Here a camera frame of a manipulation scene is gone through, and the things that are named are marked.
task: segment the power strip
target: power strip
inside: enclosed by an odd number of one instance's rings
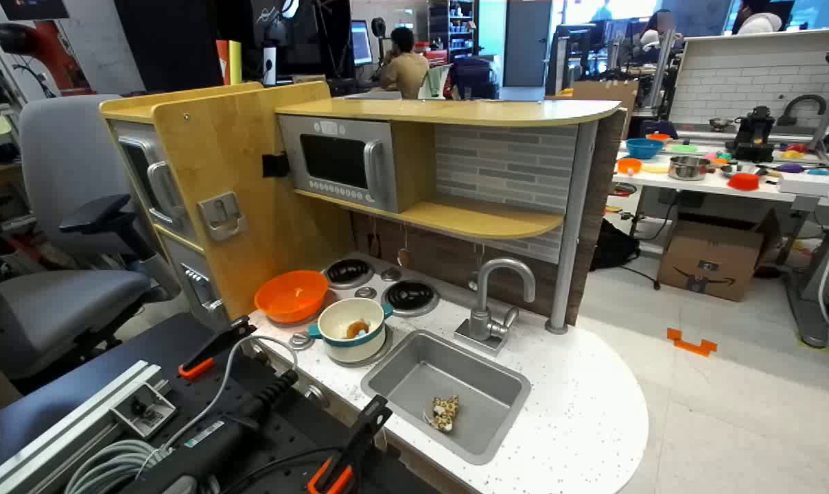
[[[829,175],[781,172],[776,188],[781,194],[829,197]]]

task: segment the chair backrest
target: chair backrest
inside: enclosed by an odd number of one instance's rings
[[[124,157],[98,114],[98,105],[117,98],[65,95],[26,101],[18,118],[22,175],[30,213],[45,239],[73,261],[128,252],[114,232],[61,232],[67,212],[106,194],[132,194]]]

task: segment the orange clip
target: orange clip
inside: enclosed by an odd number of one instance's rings
[[[714,341],[689,343],[689,341],[684,341],[680,328],[666,328],[666,341],[684,350],[700,354],[700,356],[710,356],[717,350]]]
[[[184,378],[184,381],[198,381],[202,372],[209,372],[214,367],[214,361],[217,361],[214,356],[205,356],[192,367],[179,364],[176,376]]]
[[[342,494],[349,492],[349,486],[353,482],[353,470],[346,466],[334,481],[328,477],[328,486],[327,488],[317,488],[317,482],[323,481],[323,474],[328,474],[328,466],[331,466],[331,459],[327,459],[316,474],[310,474],[304,492],[306,494]]]

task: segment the computer monitor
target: computer monitor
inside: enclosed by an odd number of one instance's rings
[[[352,18],[353,66],[369,66],[368,22]]]

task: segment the speckled countertop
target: speckled countertop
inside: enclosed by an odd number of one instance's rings
[[[369,284],[382,294],[389,282],[374,276]],[[452,298],[461,298],[457,287],[433,284],[442,294],[435,309],[417,319],[391,316],[391,343],[411,328],[456,341],[452,331],[468,306],[444,298],[452,291]],[[277,328],[261,313],[253,313],[253,324],[261,335],[279,341],[304,328]],[[476,492],[618,492],[626,486],[647,442],[647,407],[627,364],[599,335],[586,328],[548,335],[542,319],[522,313],[507,345],[487,360],[530,378],[523,408],[487,463],[463,460],[400,415],[391,415],[384,429]],[[299,354],[299,367],[357,408],[369,401],[360,381],[374,364],[342,367],[327,356],[320,341]]]

